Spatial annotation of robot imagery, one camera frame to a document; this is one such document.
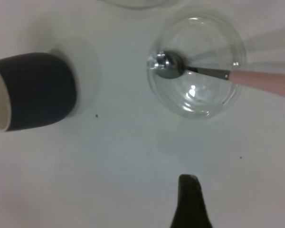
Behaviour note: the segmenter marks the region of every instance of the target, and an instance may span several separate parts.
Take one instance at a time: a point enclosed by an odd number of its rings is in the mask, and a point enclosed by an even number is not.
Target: white surface
[[[220,5],[258,35],[250,61],[284,73],[285,0]],[[167,228],[183,173],[199,177],[215,228],[285,228],[285,98],[246,89],[194,122],[150,92],[149,49],[179,7],[0,0],[0,58],[55,47],[82,91],[73,117],[0,132],[0,228]]]

